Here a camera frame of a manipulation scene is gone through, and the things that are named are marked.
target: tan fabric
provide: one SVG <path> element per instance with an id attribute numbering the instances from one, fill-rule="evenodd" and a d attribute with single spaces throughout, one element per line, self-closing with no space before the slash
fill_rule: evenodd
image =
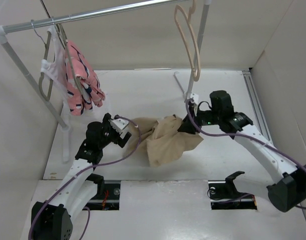
<path id="1" fill-rule="evenodd" d="M 151 167 L 179 159 L 183 152 L 195 149 L 203 140 L 198 134 L 178 132 L 182 119 L 174 115 L 163 119 L 139 117 L 133 121 L 141 131 L 141 143 L 137 151 L 147 152 Z M 130 132 L 136 138 L 128 145 L 125 156 L 139 141 L 138 130 L 134 126 L 130 126 Z"/>

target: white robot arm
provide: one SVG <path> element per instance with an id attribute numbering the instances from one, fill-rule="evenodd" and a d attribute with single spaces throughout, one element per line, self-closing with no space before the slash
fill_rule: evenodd
<path id="1" fill-rule="evenodd" d="M 114 143 L 121 148 L 125 146 L 131 137 L 127 132 L 128 124 L 128 121 L 118 117 L 111 119 L 111 115 L 107 113 L 102 122 L 91 122 L 87 126 L 86 139 L 80 146 L 70 170 L 48 199 L 55 194 L 56 196 L 44 209 L 43 202 L 36 202 L 32 208 L 31 221 L 38 215 L 33 226 L 32 239 L 70 239 L 72 222 L 90 199 L 104 191 L 104 178 L 93 174 L 95 168 L 92 166 L 99 164 L 103 157 L 103 148 L 108 144 Z"/>
<path id="2" fill-rule="evenodd" d="M 200 110 L 198 96 L 191 94 L 187 106 L 190 113 L 185 117 L 179 132 L 199 133 L 219 137 L 218 134 L 203 132 L 201 126 L 219 125 L 224 134 L 246 148 L 271 176 L 263 182 L 251 175 L 238 171 L 225 181 L 217 181 L 226 194 L 240 196 L 252 194 L 270 201 L 281 212 L 287 212 L 306 199 L 306 165 L 297 166 L 288 158 L 277 153 L 276 148 L 259 132 L 253 122 L 242 112 L 234 112 L 230 95 L 224 91 L 210 94 L 210 110 Z"/>

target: pink patterned cloth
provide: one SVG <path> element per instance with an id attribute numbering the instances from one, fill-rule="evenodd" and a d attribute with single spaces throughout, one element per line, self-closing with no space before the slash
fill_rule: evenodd
<path id="1" fill-rule="evenodd" d="M 80 116 L 83 114 L 84 109 L 93 109 L 92 102 L 98 108 L 101 107 L 103 105 L 102 101 L 105 100 L 105 94 L 100 89 L 100 82 L 97 74 L 93 71 L 89 62 L 84 58 L 80 49 L 70 40 L 67 42 L 67 47 L 71 56 L 75 76 L 80 81 L 83 91 L 83 94 L 81 94 L 74 82 L 69 59 L 67 54 L 65 54 L 67 103 L 71 114 Z"/>

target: white enclosure panel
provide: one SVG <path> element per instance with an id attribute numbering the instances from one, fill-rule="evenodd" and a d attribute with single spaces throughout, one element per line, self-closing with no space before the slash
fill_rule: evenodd
<path id="1" fill-rule="evenodd" d="M 184 118 L 185 105 L 182 92 L 173 77 L 174 71 L 176 69 L 100 71 L 98 77 L 101 87 L 109 93 L 110 113 L 131 119 L 162 118 L 173 114 Z M 188 82 L 190 71 L 177 71 Z M 203 70 L 193 91 L 199 94 L 200 101 L 210 101 L 210 93 L 216 90 L 226 90 L 231 95 L 234 109 L 255 120 L 241 71 Z M 101 121 L 107 109 L 108 107 L 96 108 L 93 119 L 82 123 L 79 117 L 71 117 L 71 161 L 67 164 L 61 161 L 62 132 L 57 129 L 44 179 L 63 179 L 85 139 L 87 124 Z M 203 129 L 210 133 L 221 133 L 218 126 L 206 126 Z M 110 144 L 103 151 L 101 163 L 120 159 L 124 151 L 117 145 Z M 103 175 L 106 180 L 220 180 L 240 170 L 259 180 L 270 178 L 256 159 L 230 137 L 204 137 L 204 141 L 195 150 L 185 152 L 179 160 L 170 164 L 150 167 L 146 154 L 135 154 L 118 164 L 98 167 L 95 172 Z"/>
<path id="2" fill-rule="evenodd" d="M 306 164 L 306 0 L 292 2 L 252 76 L 274 144 Z"/>
<path id="3" fill-rule="evenodd" d="M 40 181 L 31 205 L 44 201 L 60 181 Z M 306 240 L 303 212 L 287 213 L 257 198 L 258 210 L 211 210 L 208 182 L 123 181 L 118 211 L 91 211 L 83 240 Z M 31 212 L 21 240 L 28 238 Z M 73 223 L 72 240 L 87 220 L 82 212 Z"/>
<path id="4" fill-rule="evenodd" d="M 45 17 L 37 0 L 0 1 L 1 25 Z M 46 39 L 45 29 L 38 32 Z M 42 41 L 33 30 L 12 33 L 7 38 L 38 79 L 44 55 Z M 61 110 L 55 91 L 52 103 Z M 53 116 L 0 45 L 0 240 L 20 238 L 23 218 L 44 172 L 56 126 Z"/>
<path id="5" fill-rule="evenodd" d="M 306 0 L 295 0 L 265 48 L 306 144 Z"/>
<path id="6" fill-rule="evenodd" d="M 49 14 L 57 17 L 144 0 L 43 1 Z M 198 0 L 196 13 L 192 17 L 196 34 L 203 2 Z M 201 50 L 202 67 L 253 67 L 291 2 L 213 0 Z M 188 9 L 192 2 L 180 4 Z M 67 36 L 80 46 L 98 70 L 187 68 L 187 53 L 174 22 L 175 6 L 162 5 L 65 23 L 64 28 Z"/>

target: metal rod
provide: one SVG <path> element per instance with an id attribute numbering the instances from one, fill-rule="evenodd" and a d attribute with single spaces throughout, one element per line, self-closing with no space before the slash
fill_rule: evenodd
<path id="1" fill-rule="evenodd" d="M 183 96 L 185 97 L 185 91 L 184 91 L 184 88 L 182 87 L 182 84 L 180 83 L 180 80 L 178 79 L 177 74 L 179 74 L 179 72 L 178 72 L 178 71 L 174 72 L 173 77 L 175 78 L 175 80 L 176 80 L 176 82 L 177 82 L 177 84 L 178 84 L 179 88 L 181 89 L 181 91 L 182 91 L 182 93 L 183 93 Z"/>
<path id="2" fill-rule="evenodd" d="M 199 24 L 199 30 L 198 30 L 198 35 L 197 35 L 197 47 L 198 47 L 198 52 L 199 53 L 201 52 L 203 36 L 204 36 L 204 30 L 205 30 L 205 26 L 207 24 L 209 8 L 210 8 L 209 4 L 204 4 L 203 5 L 202 17 L 201 17 L 201 22 Z M 198 56 L 197 56 L 196 53 L 194 54 L 193 62 L 194 62 L 194 67 L 196 68 L 197 67 L 197 62 L 198 62 Z M 193 83 L 194 83 L 193 74 L 194 73 L 191 72 L 191 75 L 189 77 L 189 83 L 188 83 L 188 88 L 187 88 L 187 92 L 186 92 L 186 99 L 192 93 Z"/>
<path id="3" fill-rule="evenodd" d="M 17 53 L 14 51 L 12 46 L 8 42 L 6 42 L 6 43 L 2 44 L 2 47 L 7 52 L 7 54 L 11 57 L 11 59 L 16 64 L 18 69 L 22 72 L 24 77 L 27 79 L 28 83 L 31 85 L 31 87 L 34 89 L 34 91 L 37 93 L 37 95 L 42 99 L 43 103 L 48 108 L 48 110 L 51 112 L 51 114 L 55 117 L 55 119 L 58 121 L 60 126 L 63 129 L 65 129 L 67 127 L 67 124 L 63 121 L 60 114 L 56 111 L 56 109 L 53 107 L 53 105 L 50 102 L 46 101 L 42 97 L 42 95 L 40 93 L 40 90 L 39 90 L 39 85 L 37 84 L 37 82 L 35 81 L 33 76 L 31 75 L 29 70 L 25 67 L 24 63 L 21 61 L 21 59 L 19 58 Z"/>
<path id="4" fill-rule="evenodd" d="M 153 6 L 163 5 L 163 4 L 177 3 L 177 2 L 184 2 L 184 1 L 188 1 L 188 0 L 151 0 L 151 1 L 143 1 L 143 2 L 138 2 L 138 3 L 122 5 L 122 6 L 104 8 L 104 9 L 100 9 L 100 10 L 85 11 L 85 12 L 69 14 L 69 15 L 65 15 L 65 16 L 58 16 L 58 17 L 53 18 L 54 22 L 52 21 L 51 18 L 47 18 L 47 19 L 43 19 L 43 20 L 36 20 L 36 21 L 33 21 L 32 23 L 34 25 L 34 28 L 37 29 L 37 28 L 41 28 L 41 27 L 51 26 L 53 24 L 62 24 L 62 23 L 73 22 L 73 21 L 78 21 L 78 20 L 82 20 L 82 19 L 89 19 L 89 18 L 104 16 L 104 15 L 109 15 L 109 14 L 126 12 L 126 11 L 130 11 L 130 10 L 135 10 L 135 9 L 142 9 L 142 8 L 147 8 L 147 7 L 153 7 Z M 29 30 L 29 29 L 32 29 L 31 22 L 25 22 L 25 23 L 3 26 L 3 30 L 6 34 L 19 32 L 19 31 L 24 31 L 24 30 Z"/>

